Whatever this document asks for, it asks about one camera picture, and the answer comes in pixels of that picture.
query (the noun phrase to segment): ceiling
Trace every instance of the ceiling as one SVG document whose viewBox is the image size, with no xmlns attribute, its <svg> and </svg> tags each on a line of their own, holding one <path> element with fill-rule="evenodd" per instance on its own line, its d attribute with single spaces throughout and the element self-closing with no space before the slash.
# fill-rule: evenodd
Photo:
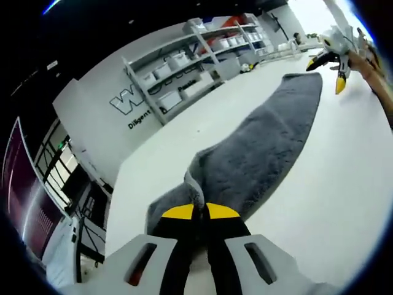
<svg viewBox="0 0 393 295">
<path fill-rule="evenodd" d="M 2 91 L 8 97 L 32 73 L 53 60 L 63 77 L 80 78 L 103 58 L 131 41 L 192 17 L 258 14 L 286 0 L 53 0 L 8 1 Z"/>
</svg>

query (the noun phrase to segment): gray fuzzy rug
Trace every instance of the gray fuzzy rug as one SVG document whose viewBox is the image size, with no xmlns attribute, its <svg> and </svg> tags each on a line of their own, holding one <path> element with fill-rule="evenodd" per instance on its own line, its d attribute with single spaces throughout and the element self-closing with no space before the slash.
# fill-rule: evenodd
<svg viewBox="0 0 393 295">
<path fill-rule="evenodd" d="M 147 212 L 150 234 L 174 206 L 205 202 L 228 206 L 246 220 L 278 187 L 301 153 L 322 91 L 318 73 L 287 74 L 269 99 L 219 144 L 200 151 L 178 187 Z"/>
</svg>

